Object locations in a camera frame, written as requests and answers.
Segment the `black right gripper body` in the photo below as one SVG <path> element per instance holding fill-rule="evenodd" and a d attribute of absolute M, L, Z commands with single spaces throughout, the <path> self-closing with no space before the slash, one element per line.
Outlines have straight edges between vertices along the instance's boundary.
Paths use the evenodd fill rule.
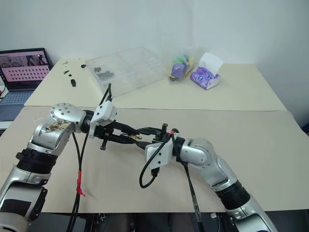
<path fill-rule="evenodd" d="M 154 129 L 154 139 L 152 140 L 152 143 L 162 143 L 164 142 L 168 135 L 169 132 L 167 131 L 168 129 L 168 124 L 167 123 L 163 123 L 161 128 L 155 128 Z"/>

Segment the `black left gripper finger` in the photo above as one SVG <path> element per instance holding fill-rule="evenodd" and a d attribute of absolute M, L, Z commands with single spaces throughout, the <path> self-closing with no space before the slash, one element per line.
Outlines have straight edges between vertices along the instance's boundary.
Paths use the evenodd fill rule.
<path fill-rule="evenodd" d="M 128 135 L 139 135 L 139 131 L 130 127 L 129 125 L 119 123 L 119 122 L 113 122 L 113 128 L 116 130 L 121 131 L 122 133 L 128 134 Z"/>
<path fill-rule="evenodd" d="M 145 142 L 139 142 L 131 137 L 124 135 L 114 135 L 110 136 L 110 141 L 120 143 L 120 144 L 135 144 L 138 147 L 145 147 Z"/>

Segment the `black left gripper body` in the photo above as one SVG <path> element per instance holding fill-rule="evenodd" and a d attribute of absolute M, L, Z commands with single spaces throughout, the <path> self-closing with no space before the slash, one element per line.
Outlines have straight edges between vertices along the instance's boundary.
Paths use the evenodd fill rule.
<path fill-rule="evenodd" d="M 114 141 L 115 135 L 113 134 L 113 132 L 114 122 L 106 126 L 96 126 L 94 136 L 103 140 L 100 150 L 106 150 L 107 142 Z"/>

